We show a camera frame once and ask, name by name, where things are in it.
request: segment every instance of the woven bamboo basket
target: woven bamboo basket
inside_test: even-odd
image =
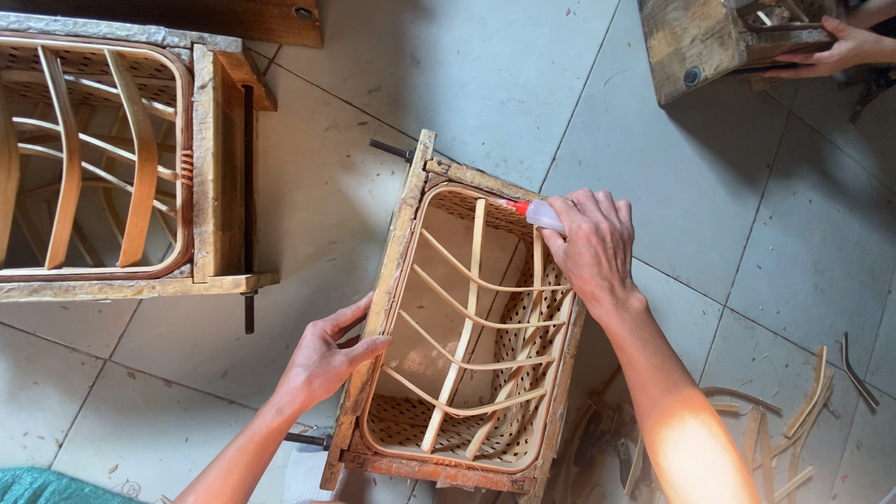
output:
[[[544,438],[574,297],[512,208],[457,184],[430,189],[389,314],[393,345],[361,417],[367,445],[525,470]]]
[[[0,282],[186,262],[191,91],[158,48],[0,35]]]

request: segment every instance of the glue bottle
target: glue bottle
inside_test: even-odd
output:
[[[566,230],[563,227],[563,223],[560,222],[560,218],[557,217],[557,214],[554,212],[554,209],[551,208],[551,205],[546,202],[541,201],[540,199],[531,202],[503,201],[504,204],[516,210],[519,215],[525,215],[526,222],[529,224],[535,224],[536,226],[541,226],[548,230],[555,230],[563,235],[566,234]]]

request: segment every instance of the white floor tile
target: white floor tile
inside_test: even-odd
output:
[[[838,90],[830,77],[800,80],[791,109],[846,151],[890,188],[896,189],[896,89],[889,89],[849,123],[859,88]]]
[[[246,45],[256,53],[268,58],[274,57],[280,46],[274,42],[259,42],[258,40],[246,40]]]
[[[647,296],[650,311],[669,344],[694,379],[700,379],[710,355],[722,307],[641,261],[632,261],[632,277]]]
[[[448,504],[447,502],[439,500],[440,494],[448,490],[450,490],[450,488],[437,489],[435,487],[435,482],[417,480],[417,485],[414,487],[414,491],[410,494],[408,504]],[[481,491],[476,491],[476,493],[479,495],[482,494]],[[466,500],[464,504],[472,504],[472,501]]]
[[[268,63],[271,61],[266,56],[262,56],[258,53],[252,53],[252,59],[255,60],[255,65],[258,66],[258,70],[264,73],[264,69],[268,67]]]
[[[414,145],[282,68],[268,82],[280,110],[259,119],[259,255],[282,283],[259,292],[255,334],[243,334],[238,294],[156,298],[143,302],[115,355],[253,407],[273,391],[308,322],[374,287],[406,165],[368,140]]]
[[[435,494],[429,492],[421,492],[420,488],[424,483],[435,486],[434,482],[418,482],[414,493],[418,495],[411,498],[408,504],[514,504],[518,495],[509,491],[499,492],[494,490],[476,489],[466,490],[459,487],[445,487],[434,489]]]
[[[896,425],[896,400],[873,388],[872,392],[881,405],[876,412],[864,403],[856,409],[831,503],[882,502],[896,486],[896,436],[892,428]]]
[[[631,200],[635,256],[722,302],[786,115],[745,83],[661,109],[637,2],[623,0],[542,192],[590,187]]]
[[[864,375],[896,265],[894,202],[791,116],[728,306],[812,352],[848,331]]]
[[[635,447],[629,444],[629,451],[634,456]],[[625,487],[619,479],[619,459],[613,453],[605,456],[597,477],[599,487],[591,494],[588,504],[632,504],[638,502],[625,496]],[[652,500],[643,500],[653,504]]]
[[[0,322],[108,357],[137,300],[0,303]]]
[[[49,467],[101,364],[0,326],[0,467]]]
[[[828,351],[835,353],[836,347],[829,348]],[[784,428],[812,389],[815,361],[813,354],[726,309],[700,385],[734,388],[780,407],[784,411],[783,416],[773,413],[768,416],[771,444],[774,446],[783,439]],[[735,399],[734,402],[741,404],[741,412],[749,409],[749,404],[744,401]],[[823,410],[809,431],[799,468],[803,470],[811,465],[815,474],[800,487],[797,500],[822,502],[830,495],[834,480],[838,477],[840,454],[846,445],[857,402],[858,392],[849,377],[839,369],[834,370],[834,391],[829,405],[840,418]],[[731,432],[735,444],[742,447],[747,415],[726,414],[722,415],[722,420]],[[778,459],[775,470],[776,489],[784,486],[788,480],[789,462],[790,450],[787,450]],[[757,489],[761,491],[760,471],[754,473],[754,480]]]
[[[147,502],[174,499],[253,415],[110,362],[53,469]],[[283,444],[250,502],[281,502],[292,449]]]
[[[877,330],[877,343],[874,344],[874,352],[871,355],[871,364],[868,365],[866,381],[896,397],[896,278],[890,284],[890,295],[887,297],[887,306],[883,309],[880,329]],[[849,358],[852,359],[852,340],[849,343]]]
[[[277,64],[537,190],[615,9],[616,0],[343,1],[324,18],[323,49],[284,47]]]
[[[393,478],[382,474],[365,473],[363,471],[349,471],[346,481],[339,494],[339,500],[348,504],[385,504],[394,502],[404,504],[416,495],[417,480],[407,478]],[[428,492],[428,485],[421,490]],[[432,499],[419,500],[429,504]]]
[[[575,419],[589,397],[598,391],[618,365],[619,359],[616,358],[616,353],[613,352],[613,346],[604,330],[591,316],[587,316],[579,340],[579,349],[575,353],[573,377],[569,383],[569,398],[562,435],[564,439],[572,432]],[[620,376],[605,393],[604,400],[608,404],[631,401],[624,376]]]
[[[799,80],[785,79],[768,88],[766,91],[768,91],[771,96],[777,98],[785,107],[790,108],[793,104],[793,98],[797,96],[798,85]]]

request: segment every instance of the green cloth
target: green cloth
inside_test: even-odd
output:
[[[134,504],[131,500],[71,476],[39,469],[0,469],[0,504]]]

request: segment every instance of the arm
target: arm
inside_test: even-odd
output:
[[[880,0],[893,3],[893,0]],[[822,26],[837,42],[820,53],[787,53],[775,57],[778,61],[799,63],[796,68],[769,70],[766,77],[824,77],[836,74],[855,65],[865,63],[896,63],[896,39],[890,39],[868,30],[849,26],[843,21],[824,16]]]
[[[868,30],[893,16],[896,16],[896,0],[867,0],[849,13],[847,22],[849,26]]]
[[[271,399],[175,499],[175,504],[245,504],[303,412],[333,395],[361,362],[385,352],[389,336],[338,342],[361,323],[373,293],[305,328]]]
[[[589,189],[548,202],[568,234],[541,234],[616,351],[644,446],[669,502],[758,504],[734,441],[632,280],[631,204]]]

